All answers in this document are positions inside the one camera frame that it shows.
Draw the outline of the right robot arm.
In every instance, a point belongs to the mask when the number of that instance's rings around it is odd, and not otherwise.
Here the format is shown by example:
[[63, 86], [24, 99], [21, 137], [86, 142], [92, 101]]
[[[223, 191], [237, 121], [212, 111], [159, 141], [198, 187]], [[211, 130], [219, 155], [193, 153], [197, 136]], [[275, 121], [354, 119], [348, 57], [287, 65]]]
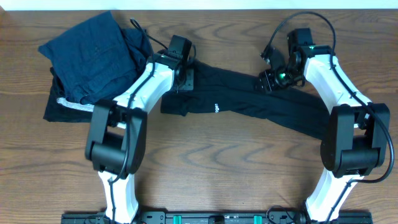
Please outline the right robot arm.
[[324, 169], [315, 190], [292, 223], [360, 223], [366, 215], [341, 215], [339, 210], [358, 183], [366, 184], [371, 171], [382, 166], [390, 152], [387, 178], [394, 166], [394, 146], [388, 132], [390, 112], [384, 103], [364, 96], [341, 69], [334, 46], [317, 45], [309, 28], [287, 35], [289, 58], [267, 44], [260, 54], [271, 67], [259, 75], [263, 92], [311, 83], [330, 116], [320, 145]]

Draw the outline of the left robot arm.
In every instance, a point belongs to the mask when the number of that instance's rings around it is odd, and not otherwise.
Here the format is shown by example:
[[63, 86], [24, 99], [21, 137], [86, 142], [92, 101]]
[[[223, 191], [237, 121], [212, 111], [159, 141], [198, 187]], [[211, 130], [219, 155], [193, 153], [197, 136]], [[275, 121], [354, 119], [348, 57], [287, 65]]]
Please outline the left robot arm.
[[192, 90], [196, 48], [174, 35], [169, 46], [152, 54], [140, 77], [112, 100], [93, 107], [85, 157], [103, 183], [107, 207], [99, 216], [104, 223], [133, 223], [139, 204], [134, 174], [146, 150], [147, 119], [154, 105], [168, 91]]

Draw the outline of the black polo shirt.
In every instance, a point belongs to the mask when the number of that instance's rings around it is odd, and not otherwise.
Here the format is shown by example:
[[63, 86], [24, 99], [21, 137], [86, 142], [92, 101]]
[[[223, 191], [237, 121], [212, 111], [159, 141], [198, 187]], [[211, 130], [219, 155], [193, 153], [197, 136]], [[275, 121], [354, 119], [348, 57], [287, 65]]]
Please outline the black polo shirt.
[[160, 110], [165, 114], [232, 111], [268, 119], [283, 127], [322, 139], [329, 112], [321, 98], [295, 88], [262, 93], [257, 78], [244, 73], [211, 67], [198, 60], [192, 64], [192, 91], [170, 91], [162, 96]]

